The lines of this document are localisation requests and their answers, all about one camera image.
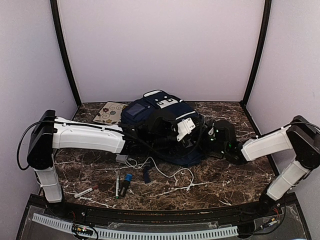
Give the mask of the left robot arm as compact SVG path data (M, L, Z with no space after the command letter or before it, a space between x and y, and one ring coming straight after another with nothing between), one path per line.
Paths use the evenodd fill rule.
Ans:
M105 151L117 155L146 155L151 153L173 163L187 159L198 148L203 130L203 118L195 111L175 117L166 113L156 128L144 121L134 125L102 126L76 122L55 115L55 110L44 112L39 121L25 131L31 131L27 166L33 168L51 210L60 218L67 218L70 206L63 201L63 191L54 168L55 149L87 149Z

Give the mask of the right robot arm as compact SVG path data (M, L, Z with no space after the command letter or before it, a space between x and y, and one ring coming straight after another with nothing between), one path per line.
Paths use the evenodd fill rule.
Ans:
M255 213L266 217L292 187L320 166L320 128L301 115L274 131L240 142L235 127L227 120L212 122L203 133L202 146L216 157L234 165L244 165L263 156L293 150L294 159L266 187L255 205Z

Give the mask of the navy blue student backpack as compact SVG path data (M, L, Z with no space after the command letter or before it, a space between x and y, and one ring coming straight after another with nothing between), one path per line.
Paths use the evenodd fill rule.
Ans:
M202 118L202 126L196 149L186 156L173 156L172 146L177 141L176 119ZM122 155L156 157L183 167L199 164L205 155L202 151L204 117L187 102L162 90L147 92L142 98L131 102L121 113L119 123L125 133Z

